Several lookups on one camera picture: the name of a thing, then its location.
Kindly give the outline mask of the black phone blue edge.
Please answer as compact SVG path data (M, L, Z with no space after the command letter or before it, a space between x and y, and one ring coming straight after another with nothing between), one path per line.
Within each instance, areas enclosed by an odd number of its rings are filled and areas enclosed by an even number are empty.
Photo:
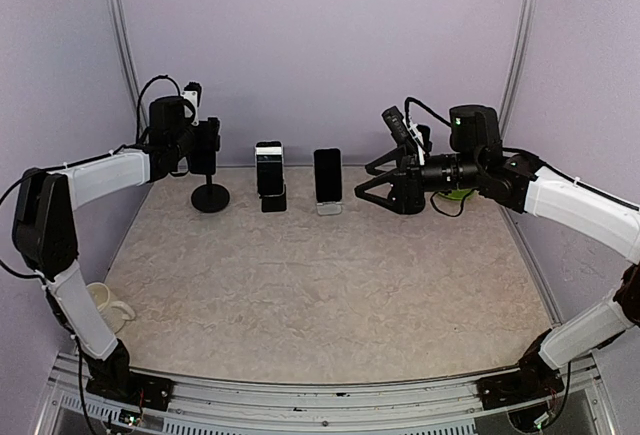
M195 175L214 175L218 151L216 143L198 143L187 156L189 171Z
M423 151L426 155L429 155L432 150L432 142L430 140L431 129L427 125L419 124L417 130L421 134L422 143L424 145Z

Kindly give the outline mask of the black round-base stand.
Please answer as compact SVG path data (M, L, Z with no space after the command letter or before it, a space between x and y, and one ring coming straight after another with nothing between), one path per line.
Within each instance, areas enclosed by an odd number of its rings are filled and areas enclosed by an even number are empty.
M192 206L202 213L217 213L224 210L230 202L230 193L222 185L213 182L213 176L205 176L205 184L197 187L191 194Z

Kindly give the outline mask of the black phone silver edge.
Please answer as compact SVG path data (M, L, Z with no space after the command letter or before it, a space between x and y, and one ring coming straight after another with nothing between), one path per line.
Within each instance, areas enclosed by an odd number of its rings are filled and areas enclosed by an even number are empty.
M342 159L338 148L317 149L313 153L315 194L318 203L342 201Z

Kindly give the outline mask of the white folding phone stand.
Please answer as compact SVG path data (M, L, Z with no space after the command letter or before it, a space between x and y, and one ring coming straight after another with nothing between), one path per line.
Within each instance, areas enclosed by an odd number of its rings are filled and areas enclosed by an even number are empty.
M319 216L335 216L341 214L343 204L341 201L335 202L318 202L316 204L316 212Z

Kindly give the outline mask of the black folding phone stand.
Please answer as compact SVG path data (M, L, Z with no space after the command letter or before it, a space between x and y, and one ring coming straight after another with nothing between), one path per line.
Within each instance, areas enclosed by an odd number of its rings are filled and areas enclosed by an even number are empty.
M262 213L278 213L287 210L286 186L279 195L260 195Z

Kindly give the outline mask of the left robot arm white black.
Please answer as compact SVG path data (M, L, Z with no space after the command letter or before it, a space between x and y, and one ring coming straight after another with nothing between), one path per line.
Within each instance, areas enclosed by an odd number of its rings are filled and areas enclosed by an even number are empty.
M202 87L190 82L177 94L149 106L148 125L134 143L85 160L32 168L10 186L17 194L12 228L14 247L38 280L59 323L91 359L105 362L119 346L99 313L79 263L75 211L116 192L152 184L177 174L182 160L198 172L197 159L219 149L219 122L198 109Z

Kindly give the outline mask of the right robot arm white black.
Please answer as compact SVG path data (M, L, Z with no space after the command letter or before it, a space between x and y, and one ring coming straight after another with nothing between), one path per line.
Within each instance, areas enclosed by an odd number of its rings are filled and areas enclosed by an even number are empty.
M546 218L613 249L630 262L621 286L593 307L539 336L521 358L511 388L535 397L556 371L611 343L639 323L639 208L572 178L539 156L503 145L496 111L483 105L450 109L449 154L432 155L430 129L412 121L407 108L382 118L395 149L366 165L370 180L357 198L401 215L420 213L427 193L472 190L517 213Z

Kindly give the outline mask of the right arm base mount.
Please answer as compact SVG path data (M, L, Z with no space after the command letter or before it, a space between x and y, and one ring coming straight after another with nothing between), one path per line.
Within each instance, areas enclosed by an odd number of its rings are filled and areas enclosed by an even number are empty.
M534 349L521 357L515 371L480 378L476 387L484 410L548 397L565 389L560 371L550 368Z

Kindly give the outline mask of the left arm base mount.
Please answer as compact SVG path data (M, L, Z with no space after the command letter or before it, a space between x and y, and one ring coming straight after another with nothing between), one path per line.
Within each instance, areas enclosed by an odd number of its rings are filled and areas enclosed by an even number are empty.
M118 339L115 350L106 360L82 353L89 369L88 392L105 399L136 405L142 409L168 410L174 382L171 379L131 370L130 354Z

